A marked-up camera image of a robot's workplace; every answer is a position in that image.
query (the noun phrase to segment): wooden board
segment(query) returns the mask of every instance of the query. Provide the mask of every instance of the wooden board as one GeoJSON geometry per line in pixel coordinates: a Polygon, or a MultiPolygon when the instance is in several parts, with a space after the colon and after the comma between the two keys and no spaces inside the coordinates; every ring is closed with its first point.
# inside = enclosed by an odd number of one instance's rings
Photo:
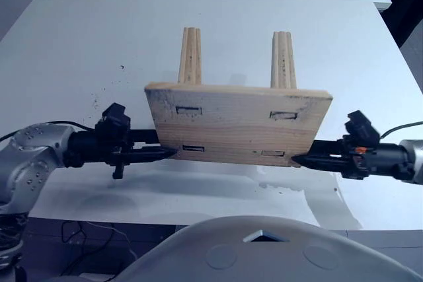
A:
{"type": "Polygon", "coordinates": [[[325,91],[151,83],[160,143],[173,159],[297,166],[332,101],[325,91]]]}

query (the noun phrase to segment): black cable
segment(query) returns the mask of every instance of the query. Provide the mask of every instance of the black cable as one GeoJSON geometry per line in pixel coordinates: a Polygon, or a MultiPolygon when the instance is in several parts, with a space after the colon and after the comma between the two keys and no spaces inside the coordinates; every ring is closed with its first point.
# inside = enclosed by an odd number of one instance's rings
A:
{"type": "Polygon", "coordinates": [[[75,221],[64,221],[64,222],[62,222],[62,224],[61,224],[61,228],[60,228],[60,238],[61,238],[61,241],[64,243],[64,244],[67,244],[73,237],[75,237],[76,235],[78,235],[78,234],[80,234],[80,233],[82,233],[84,236],[86,236],[85,235],[85,233],[84,233],[84,230],[82,229],[82,226],[81,226],[81,224],[80,224],[80,222],[79,221],[77,221],[76,223],[78,224],[78,227],[79,227],[79,229],[78,229],[78,231],[76,231],[76,232],[74,232],[73,234],[71,234],[69,237],[67,237],[67,239],[65,239],[65,234],[64,234],[64,227],[65,227],[65,225],[66,224],[71,224],[71,223],[75,223],[75,221]]]}
{"type": "Polygon", "coordinates": [[[4,135],[4,136],[2,136],[1,138],[0,138],[0,142],[2,142],[2,141],[4,141],[4,140],[6,140],[6,139],[8,139],[8,138],[10,138],[11,136],[13,136],[16,132],[18,132],[19,130],[16,130],[16,131],[14,131],[14,132],[10,132],[8,135],[4,135]]]}
{"type": "Polygon", "coordinates": [[[121,272],[123,271],[123,268],[124,268],[124,263],[120,262],[119,268],[118,268],[118,271],[116,272],[116,274],[113,275],[112,277],[109,277],[106,281],[103,281],[103,282],[109,282],[109,281],[115,279],[119,274],[121,274],[121,272]]]}
{"type": "MultiPolygon", "coordinates": [[[[103,251],[108,244],[110,243],[110,241],[112,241],[113,237],[114,237],[114,230],[111,230],[111,234],[108,237],[107,241],[100,247],[98,247],[97,249],[91,251],[91,252],[83,252],[79,257],[77,257],[76,259],[74,259],[61,273],[60,276],[64,275],[66,272],[69,271],[69,274],[72,274],[73,270],[87,257],[87,256],[92,256],[94,254],[97,254],[101,251],[103,251]]],[[[84,241],[82,243],[82,250],[85,247],[85,242],[87,239],[87,235],[85,234],[84,230],[82,230],[82,233],[84,234],[85,238],[84,241]]]]}
{"type": "Polygon", "coordinates": [[[81,128],[83,130],[94,131],[94,128],[90,128],[90,127],[87,127],[85,125],[81,125],[80,123],[77,123],[77,122],[69,122],[67,120],[58,120],[58,121],[55,121],[55,122],[48,122],[48,123],[54,123],[56,125],[74,125],[75,127],[81,128]]]}
{"type": "Polygon", "coordinates": [[[414,127],[416,125],[423,125],[423,122],[413,122],[413,123],[408,123],[406,125],[399,125],[398,127],[392,128],[388,131],[386,131],[382,136],[381,139],[385,138],[387,135],[390,135],[392,132],[399,130],[399,129],[404,129],[404,128],[408,128],[408,127],[414,127]]]}
{"type": "MultiPolygon", "coordinates": [[[[47,123],[54,123],[54,124],[56,124],[56,125],[74,125],[75,127],[81,128],[81,129],[83,129],[83,130],[87,130],[87,131],[94,131],[94,129],[93,129],[93,128],[86,127],[86,126],[81,125],[80,123],[77,123],[77,122],[69,122],[69,121],[67,121],[67,120],[58,120],[58,121],[55,121],[55,122],[47,122],[47,123]]],[[[2,142],[2,141],[4,141],[4,140],[6,140],[6,139],[8,139],[8,138],[12,137],[12,136],[13,136],[16,132],[18,132],[18,131],[19,131],[19,130],[16,130],[16,131],[14,131],[14,132],[10,132],[9,134],[7,134],[7,135],[4,135],[4,136],[0,137],[0,142],[2,142]]]]}

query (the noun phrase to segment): rectangular slot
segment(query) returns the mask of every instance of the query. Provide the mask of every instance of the rectangular slot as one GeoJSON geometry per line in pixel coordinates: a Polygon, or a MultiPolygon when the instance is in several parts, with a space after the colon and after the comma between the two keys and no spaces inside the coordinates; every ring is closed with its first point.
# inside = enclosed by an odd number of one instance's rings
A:
{"type": "Polygon", "coordinates": [[[297,112],[270,112],[269,116],[273,120],[295,120],[297,117],[297,112]]]}
{"type": "Polygon", "coordinates": [[[175,106],[176,113],[178,115],[202,115],[203,111],[201,107],[182,107],[175,106]]]}
{"type": "Polygon", "coordinates": [[[262,150],[262,157],[280,157],[285,155],[285,151],[266,151],[262,150]]]}
{"type": "Polygon", "coordinates": [[[184,151],[194,151],[194,152],[204,152],[204,147],[199,147],[195,145],[182,145],[182,150],[184,151]]]}

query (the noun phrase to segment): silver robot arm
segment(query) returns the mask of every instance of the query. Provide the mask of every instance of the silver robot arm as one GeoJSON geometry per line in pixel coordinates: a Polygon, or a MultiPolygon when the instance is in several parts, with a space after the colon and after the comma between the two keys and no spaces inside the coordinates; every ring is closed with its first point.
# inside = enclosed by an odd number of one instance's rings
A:
{"type": "Polygon", "coordinates": [[[50,174],[63,165],[72,127],[41,123],[17,132],[0,151],[0,269],[20,258],[28,214],[50,174]]]}
{"type": "Polygon", "coordinates": [[[125,165],[176,153],[160,146],[134,149],[136,142],[158,144],[159,140],[155,130],[130,129],[124,110],[119,104],[111,105],[94,129],[56,122],[85,129],[79,132],[68,125],[31,125],[16,132],[0,151],[0,281],[15,281],[13,267],[20,260],[28,214],[56,168],[105,162],[115,167],[113,178],[122,178],[125,165]]]}

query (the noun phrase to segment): cable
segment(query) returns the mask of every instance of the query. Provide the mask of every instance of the cable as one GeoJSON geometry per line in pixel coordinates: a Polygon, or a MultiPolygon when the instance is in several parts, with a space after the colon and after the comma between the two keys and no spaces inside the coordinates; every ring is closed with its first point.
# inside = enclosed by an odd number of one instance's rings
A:
{"type": "MultiPolygon", "coordinates": [[[[58,121],[55,121],[55,122],[46,122],[46,123],[54,123],[54,124],[56,124],[56,125],[74,125],[75,127],[81,128],[81,129],[83,129],[83,130],[87,130],[87,131],[94,131],[94,129],[93,129],[93,128],[86,127],[86,126],[81,125],[80,123],[77,123],[77,122],[69,122],[69,121],[67,121],[67,120],[58,120],[58,121]]],[[[6,139],[8,139],[8,138],[12,137],[12,136],[13,136],[16,132],[18,132],[18,131],[19,131],[19,130],[16,130],[16,131],[14,131],[14,132],[10,132],[10,133],[8,133],[7,135],[4,135],[4,136],[0,137],[0,142],[2,142],[2,141],[4,141],[4,140],[6,140],[6,139]]]]}
{"type": "MultiPolygon", "coordinates": [[[[107,241],[100,247],[98,247],[97,249],[91,251],[91,252],[83,252],[78,258],[76,258],[75,260],[73,260],[61,273],[60,276],[64,275],[66,272],[69,271],[69,274],[72,274],[73,270],[87,257],[87,256],[92,256],[94,254],[99,253],[100,251],[103,251],[108,244],[110,243],[110,241],[112,241],[113,237],[114,237],[114,230],[111,230],[111,234],[108,237],[107,241]]],[[[84,242],[82,244],[82,250],[85,246],[85,241],[86,239],[84,239],[84,242]]]]}
{"type": "Polygon", "coordinates": [[[103,281],[103,282],[110,282],[111,280],[115,279],[119,274],[121,274],[121,272],[123,271],[123,268],[124,268],[124,263],[120,262],[119,269],[116,272],[116,274],[113,275],[112,277],[109,277],[106,281],[103,281]]]}
{"type": "Polygon", "coordinates": [[[48,123],[54,123],[56,125],[74,125],[75,127],[81,128],[83,130],[94,131],[94,128],[90,128],[90,127],[87,127],[85,125],[81,125],[80,123],[77,123],[77,122],[69,122],[67,120],[58,120],[58,121],[55,121],[55,122],[48,122],[48,123]]]}
{"type": "Polygon", "coordinates": [[[406,125],[399,125],[398,127],[392,128],[388,131],[386,131],[382,136],[381,139],[385,138],[386,136],[390,135],[392,132],[399,130],[399,129],[404,129],[404,128],[408,128],[408,127],[414,127],[416,125],[423,125],[423,122],[413,122],[413,123],[408,123],[406,125]]]}
{"type": "Polygon", "coordinates": [[[8,139],[8,138],[10,138],[11,136],[13,136],[16,132],[18,132],[19,130],[16,130],[16,131],[14,131],[14,132],[10,132],[8,135],[4,135],[4,136],[2,136],[1,138],[0,138],[0,142],[2,142],[2,141],[4,141],[4,140],[6,140],[6,139],[8,139]]]}
{"type": "Polygon", "coordinates": [[[102,225],[97,225],[97,224],[91,223],[91,222],[89,222],[89,221],[87,221],[86,223],[87,223],[87,224],[89,224],[89,225],[91,225],[91,226],[94,226],[94,227],[99,227],[99,228],[104,228],[104,229],[112,229],[112,230],[114,230],[115,232],[117,232],[118,234],[121,234],[122,236],[124,236],[124,237],[125,237],[125,239],[126,239],[126,242],[128,243],[128,250],[129,250],[130,254],[134,257],[135,261],[137,261],[137,260],[138,260],[138,256],[137,256],[137,254],[136,254],[136,253],[132,250],[131,240],[128,238],[128,236],[126,235],[126,233],[124,233],[124,232],[122,232],[122,231],[119,231],[119,230],[118,230],[118,229],[116,229],[116,228],[107,227],[107,226],[102,226],[102,225]]]}
{"type": "Polygon", "coordinates": [[[66,224],[70,224],[70,223],[75,223],[75,221],[64,221],[64,222],[62,222],[62,224],[61,224],[61,228],[60,228],[60,238],[61,238],[61,241],[64,243],[64,244],[67,244],[73,237],[75,237],[76,235],[78,235],[79,233],[82,233],[83,234],[83,236],[84,236],[84,238],[85,239],[87,239],[87,235],[85,234],[85,232],[84,232],[84,230],[82,229],[82,226],[81,226],[81,223],[79,222],[79,221],[77,221],[76,223],[78,224],[78,227],[79,227],[79,229],[78,229],[78,231],[76,231],[76,232],[74,232],[73,234],[71,234],[67,239],[64,239],[64,236],[65,236],[65,234],[64,234],[64,232],[63,232],[63,230],[64,230],[64,227],[65,227],[65,225],[66,224]]]}

